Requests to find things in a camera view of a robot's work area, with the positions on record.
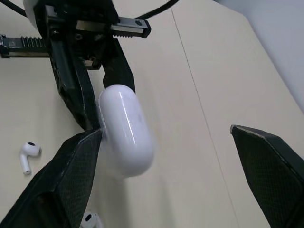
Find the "white wall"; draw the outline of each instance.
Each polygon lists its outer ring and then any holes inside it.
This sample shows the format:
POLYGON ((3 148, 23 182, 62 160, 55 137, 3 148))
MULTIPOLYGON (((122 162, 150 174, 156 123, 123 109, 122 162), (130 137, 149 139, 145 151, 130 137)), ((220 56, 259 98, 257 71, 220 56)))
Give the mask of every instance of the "white wall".
POLYGON ((304 112, 304 1, 219 0, 244 14, 304 112))

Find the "black cable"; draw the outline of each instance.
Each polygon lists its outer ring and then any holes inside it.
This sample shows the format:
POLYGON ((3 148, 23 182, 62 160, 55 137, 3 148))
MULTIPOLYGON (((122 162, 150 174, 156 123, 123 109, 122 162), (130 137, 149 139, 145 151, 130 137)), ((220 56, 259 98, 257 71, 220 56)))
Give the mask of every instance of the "black cable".
MULTIPOLYGON (((170 0, 166 4, 160 6, 159 8, 154 9, 148 13, 145 13, 144 15, 141 15, 141 16, 137 17, 136 19, 147 20, 147 19, 169 9, 170 7, 175 5, 178 1, 179 0, 170 0)), ((24 17, 27 16, 24 9, 20 8, 19 6, 15 5, 14 3, 10 2, 9 0, 0 0, 0 2, 3 3, 4 5, 6 5, 7 7, 9 7, 10 9, 12 9, 13 11, 17 12, 18 14, 20 14, 24 17)))
POLYGON ((139 17, 137 17, 136 19, 141 19, 141 20, 147 20, 159 13, 164 12, 165 10, 169 9, 170 7, 172 7, 173 5, 175 5, 179 0, 170 0, 168 1, 166 4, 162 5, 161 7, 152 10, 144 15, 141 15, 139 17))
POLYGON ((18 14, 21 14, 22 16, 26 17, 25 10, 20 8, 19 6, 16 6, 14 3, 8 1, 8 0, 0 0, 1 3, 12 9, 13 11, 17 12, 18 14))

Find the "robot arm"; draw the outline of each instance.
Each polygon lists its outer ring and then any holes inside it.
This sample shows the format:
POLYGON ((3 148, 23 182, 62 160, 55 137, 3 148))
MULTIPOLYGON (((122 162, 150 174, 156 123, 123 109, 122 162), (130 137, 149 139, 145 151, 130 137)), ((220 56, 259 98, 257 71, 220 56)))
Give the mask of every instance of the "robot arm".
POLYGON ((0 54, 49 57, 57 89, 84 130, 99 128, 88 70, 105 71, 105 88, 122 84, 135 91, 134 77, 117 39, 147 38, 146 20, 120 18, 111 0, 24 0, 30 22, 40 38, 0 35, 0 54))

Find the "table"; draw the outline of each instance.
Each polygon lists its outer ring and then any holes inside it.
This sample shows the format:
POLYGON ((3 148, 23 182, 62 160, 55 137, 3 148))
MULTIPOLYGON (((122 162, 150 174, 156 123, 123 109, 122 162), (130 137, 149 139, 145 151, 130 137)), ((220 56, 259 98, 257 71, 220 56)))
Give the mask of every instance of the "table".
MULTIPOLYGON (((120 16, 135 17, 165 1, 114 3, 120 16)), ((1 33, 37 35, 21 16, 0 11, 1 33)), ((229 128, 259 128, 304 153, 302 112, 243 15, 212 0, 181 0, 149 22, 146 40, 120 41, 157 142, 155 161, 125 181, 108 177, 99 161, 88 210, 107 228, 268 228, 229 128)), ((81 129, 57 94, 49 60, 0 59, 0 69, 3 218, 31 179, 19 164, 22 144, 41 144, 42 157, 30 159, 37 173, 81 129)), ((103 72, 90 77, 98 96, 103 72)))

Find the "white earbud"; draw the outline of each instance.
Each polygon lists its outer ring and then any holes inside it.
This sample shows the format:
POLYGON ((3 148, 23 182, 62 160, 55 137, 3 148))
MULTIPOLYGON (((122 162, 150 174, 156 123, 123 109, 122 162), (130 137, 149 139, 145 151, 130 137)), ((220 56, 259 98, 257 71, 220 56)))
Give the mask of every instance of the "white earbud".
POLYGON ((30 175, 32 173, 28 163, 28 156, 38 157, 40 152, 41 147, 37 146, 33 142, 27 142, 22 146, 20 151, 20 161, 24 175, 30 175))
POLYGON ((81 221, 80 228, 103 228, 103 224, 96 213, 86 212, 81 221))

